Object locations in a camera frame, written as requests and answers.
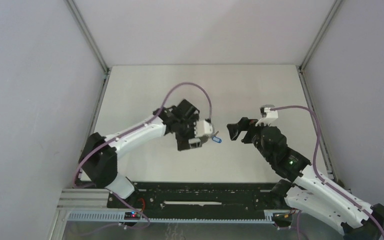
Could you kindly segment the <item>key with blue tag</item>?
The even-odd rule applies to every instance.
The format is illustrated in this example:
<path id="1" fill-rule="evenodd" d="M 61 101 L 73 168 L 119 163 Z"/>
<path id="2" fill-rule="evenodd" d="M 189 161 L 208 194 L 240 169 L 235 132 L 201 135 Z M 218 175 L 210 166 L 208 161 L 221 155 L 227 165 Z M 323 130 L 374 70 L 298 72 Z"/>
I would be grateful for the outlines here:
<path id="1" fill-rule="evenodd" d="M 220 144 L 222 142 L 222 139 L 218 137 L 218 133 L 219 131 L 215 132 L 212 137 L 211 137 L 211 140 L 215 143 L 218 143 Z"/>

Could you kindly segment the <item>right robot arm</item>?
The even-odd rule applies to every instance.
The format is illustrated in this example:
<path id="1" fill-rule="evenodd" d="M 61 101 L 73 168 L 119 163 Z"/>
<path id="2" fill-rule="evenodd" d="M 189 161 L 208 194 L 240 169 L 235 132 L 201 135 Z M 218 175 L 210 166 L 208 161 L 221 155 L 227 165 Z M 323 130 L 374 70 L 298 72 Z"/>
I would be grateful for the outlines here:
<path id="1" fill-rule="evenodd" d="M 384 206 L 370 204 L 316 174 L 310 160 L 290 148 L 287 137 L 276 126 L 243 117 L 227 124 L 229 137 L 237 140 L 241 132 L 244 144 L 252 144 L 282 179 L 271 194 L 277 209 L 289 206 L 327 224 L 345 240 L 378 240 L 384 234 Z"/>

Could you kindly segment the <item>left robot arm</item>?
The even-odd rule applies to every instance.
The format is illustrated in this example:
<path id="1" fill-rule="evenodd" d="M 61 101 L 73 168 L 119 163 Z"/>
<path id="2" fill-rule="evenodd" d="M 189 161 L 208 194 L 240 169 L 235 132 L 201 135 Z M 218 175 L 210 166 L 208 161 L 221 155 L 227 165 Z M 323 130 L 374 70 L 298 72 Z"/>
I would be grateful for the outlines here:
<path id="1" fill-rule="evenodd" d="M 91 134 L 79 160 L 79 168 L 93 185 L 119 196 L 125 208 L 138 202 L 134 184 L 118 171 L 118 161 L 151 140 L 173 134 L 177 150 L 197 149 L 215 132 L 210 118 L 200 119 L 200 111 L 183 99 L 178 105 L 155 110 L 143 122 L 120 132 L 102 136 Z"/>

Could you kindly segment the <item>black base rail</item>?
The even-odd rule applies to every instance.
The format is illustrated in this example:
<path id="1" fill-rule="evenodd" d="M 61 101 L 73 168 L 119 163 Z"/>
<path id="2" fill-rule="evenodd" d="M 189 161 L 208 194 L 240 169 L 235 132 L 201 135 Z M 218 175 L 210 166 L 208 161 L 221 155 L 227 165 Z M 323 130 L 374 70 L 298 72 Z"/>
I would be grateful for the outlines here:
<path id="1" fill-rule="evenodd" d="M 126 202 L 152 221 L 257 222 L 298 213 L 276 183 L 137 181 Z"/>

